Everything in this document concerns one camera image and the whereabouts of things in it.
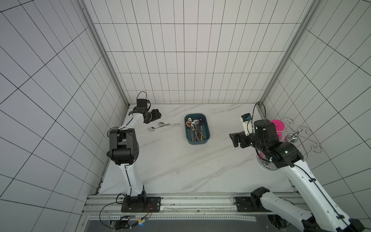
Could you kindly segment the silver spoon with printed handle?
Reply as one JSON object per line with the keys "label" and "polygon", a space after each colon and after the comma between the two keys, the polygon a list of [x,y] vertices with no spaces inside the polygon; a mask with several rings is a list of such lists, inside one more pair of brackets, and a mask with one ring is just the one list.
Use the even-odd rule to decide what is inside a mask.
{"label": "silver spoon with printed handle", "polygon": [[160,127],[164,127],[164,126],[181,126],[180,123],[164,123],[164,122],[159,122],[158,125]]}

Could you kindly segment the copper round spoon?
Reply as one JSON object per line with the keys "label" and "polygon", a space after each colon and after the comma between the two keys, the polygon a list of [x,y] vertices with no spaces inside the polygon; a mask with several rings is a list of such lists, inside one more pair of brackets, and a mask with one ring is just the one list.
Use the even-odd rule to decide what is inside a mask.
{"label": "copper round spoon", "polygon": [[197,141],[197,135],[195,134],[195,127],[194,127],[194,122],[192,120],[188,120],[186,122],[186,125],[189,127],[190,129],[190,134],[191,134],[191,141],[192,142],[196,142]]}

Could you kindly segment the teal plastic storage box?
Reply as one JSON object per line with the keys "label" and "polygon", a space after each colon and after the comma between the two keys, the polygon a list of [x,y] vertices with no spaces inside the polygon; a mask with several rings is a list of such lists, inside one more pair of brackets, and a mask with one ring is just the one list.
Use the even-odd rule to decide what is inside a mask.
{"label": "teal plastic storage box", "polygon": [[184,118],[186,139],[191,145],[203,145],[211,137],[208,121],[204,114],[188,114]]}

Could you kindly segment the silver matte round spoon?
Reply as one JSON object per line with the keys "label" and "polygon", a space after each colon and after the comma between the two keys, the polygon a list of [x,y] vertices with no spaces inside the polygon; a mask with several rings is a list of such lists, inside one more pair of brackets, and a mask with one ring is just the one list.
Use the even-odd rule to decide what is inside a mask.
{"label": "silver matte round spoon", "polygon": [[194,119],[193,122],[194,122],[194,127],[195,127],[195,130],[196,130],[195,134],[197,135],[197,140],[202,141],[203,140],[203,134],[200,134],[199,127],[198,127],[199,119]]}

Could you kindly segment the plain silver round spoon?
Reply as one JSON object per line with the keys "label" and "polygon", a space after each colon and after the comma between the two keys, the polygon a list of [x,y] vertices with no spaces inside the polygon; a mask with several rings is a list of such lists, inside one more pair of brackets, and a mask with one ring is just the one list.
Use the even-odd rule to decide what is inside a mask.
{"label": "plain silver round spoon", "polygon": [[159,127],[149,127],[148,130],[149,131],[155,131],[156,129],[159,129],[159,128],[162,128],[162,126],[159,126]]}

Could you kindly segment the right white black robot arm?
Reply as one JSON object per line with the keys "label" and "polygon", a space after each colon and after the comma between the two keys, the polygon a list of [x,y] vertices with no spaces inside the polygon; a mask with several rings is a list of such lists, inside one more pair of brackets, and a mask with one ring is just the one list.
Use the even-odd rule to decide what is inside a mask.
{"label": "right white black robot arm", "polygon": [[248,114],[241,118],[243,131],[231,133],[234,147],[252,147],[264,161],[282,171],[294,184],[309,207],[303,210],[276,196],[265,187],[251,192],[248,200],[253,211],[271,211],[302,232],[363,232],[362,222],[350,218],[330,197],[311,172],[302,153],[290,142],[281,142],[276,126],[269,120],[252,122]]}

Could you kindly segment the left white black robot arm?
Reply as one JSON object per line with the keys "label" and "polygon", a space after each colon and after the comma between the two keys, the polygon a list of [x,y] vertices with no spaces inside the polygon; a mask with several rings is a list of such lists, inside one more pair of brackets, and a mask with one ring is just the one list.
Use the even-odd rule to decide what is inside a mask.
{"label": "left white black robot arm", "polygon": [[109,157],[121,170],[126,183],[122,212],[159,212],[160,197],[148,197],[139,178],[136,161],[139,157],[139,143],[135,126],[148,124],[161,118],[157,109],[145,110],[135,107],[129,112],[128,119],[118,128],[111,128],[109,136]]}

